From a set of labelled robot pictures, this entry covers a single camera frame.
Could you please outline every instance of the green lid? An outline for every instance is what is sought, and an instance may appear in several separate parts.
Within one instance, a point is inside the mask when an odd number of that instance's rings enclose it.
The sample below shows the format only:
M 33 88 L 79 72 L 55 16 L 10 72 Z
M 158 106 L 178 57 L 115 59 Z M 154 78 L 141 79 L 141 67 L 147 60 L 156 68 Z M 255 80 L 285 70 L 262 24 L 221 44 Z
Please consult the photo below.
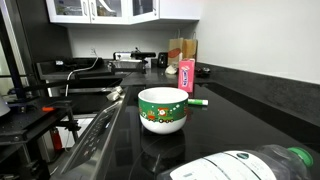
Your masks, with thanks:
M 311 167 L 313 165 L 313 158 L 311 154 L 308 153 L 308 151 L 299 147 L 291 147 L 288 148 L 288 150 L 297 154 L 307 167 Z

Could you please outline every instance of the marker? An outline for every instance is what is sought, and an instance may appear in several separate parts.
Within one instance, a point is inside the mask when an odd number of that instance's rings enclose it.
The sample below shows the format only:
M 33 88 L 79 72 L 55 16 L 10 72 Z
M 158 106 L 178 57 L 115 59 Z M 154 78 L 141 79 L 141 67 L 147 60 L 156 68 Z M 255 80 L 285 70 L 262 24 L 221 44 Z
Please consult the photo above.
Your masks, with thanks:
M 207 106 L 209 104 L 209 101 L 204 99 L 188 99 L 188 104 Z

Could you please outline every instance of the upper cabinet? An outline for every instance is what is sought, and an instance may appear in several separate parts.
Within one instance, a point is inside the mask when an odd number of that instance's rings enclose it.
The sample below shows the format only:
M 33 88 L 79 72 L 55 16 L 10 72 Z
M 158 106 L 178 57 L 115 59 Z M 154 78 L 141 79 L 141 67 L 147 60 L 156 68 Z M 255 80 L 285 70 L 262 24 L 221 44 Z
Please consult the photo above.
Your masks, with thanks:
M 46 0 L 53 23 L 136 24 L 199 20 L 201 0 Z

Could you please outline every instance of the dish rack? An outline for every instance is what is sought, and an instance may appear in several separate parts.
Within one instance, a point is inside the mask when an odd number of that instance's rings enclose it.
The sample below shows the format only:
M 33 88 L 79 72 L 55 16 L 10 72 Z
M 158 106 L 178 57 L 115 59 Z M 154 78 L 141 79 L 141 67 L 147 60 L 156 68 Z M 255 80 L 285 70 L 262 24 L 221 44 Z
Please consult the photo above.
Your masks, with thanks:
M 144 60 L 113 60 L 109 61 L 111 72 L 141 72 L 146 74 Z

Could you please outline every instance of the white plastic bottle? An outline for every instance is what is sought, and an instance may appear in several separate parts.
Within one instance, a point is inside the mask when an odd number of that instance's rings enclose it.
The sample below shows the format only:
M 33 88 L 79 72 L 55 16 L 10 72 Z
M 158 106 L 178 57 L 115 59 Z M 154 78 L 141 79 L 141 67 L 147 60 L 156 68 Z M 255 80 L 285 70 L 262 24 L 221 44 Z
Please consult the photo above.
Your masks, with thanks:
M 225 151 L 157 176 L 165 180 L 310 180 L 311 155 L 302 148 L 266 145 L 256 150 Z

